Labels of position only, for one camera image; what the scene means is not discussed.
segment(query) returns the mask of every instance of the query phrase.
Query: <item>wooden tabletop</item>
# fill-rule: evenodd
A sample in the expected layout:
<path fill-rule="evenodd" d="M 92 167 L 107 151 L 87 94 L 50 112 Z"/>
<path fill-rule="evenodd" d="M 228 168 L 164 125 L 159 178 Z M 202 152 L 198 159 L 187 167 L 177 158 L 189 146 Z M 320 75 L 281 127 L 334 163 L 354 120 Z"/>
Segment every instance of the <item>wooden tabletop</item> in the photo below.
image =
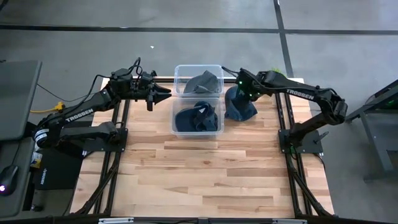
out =
<path fill-rule="evenodd" d="M 172 84 L 160 85 L 172 89 Z M 146 110 L 145 101 L 131 102 L 129 136 L 119 166 L 112 216 L 294 216 L 285 157 L 277 137 L 275 97 L 259 98 L 255 102 L 257 115 L 245 122 L 226 119 L 224 133 L 207 140 L 179 139 L 170 133 L 174 99 L 172 96 L 155 105 L 152 112 Z M 292 96 L 291 101 L 296 122 L 311 118 L 307 100 Z M 110 121 L 112 113 L 96 113 L 93 125 Z M 104 153 L 95 152 L 83 161 L 71 212 L 77 211 L 97 187 L 103 157 Z M 333 213 L 321 162 L 311 154 L 302 157 L 308 187 Z M 298 194 L 304 211 L 301 191 Z"/>

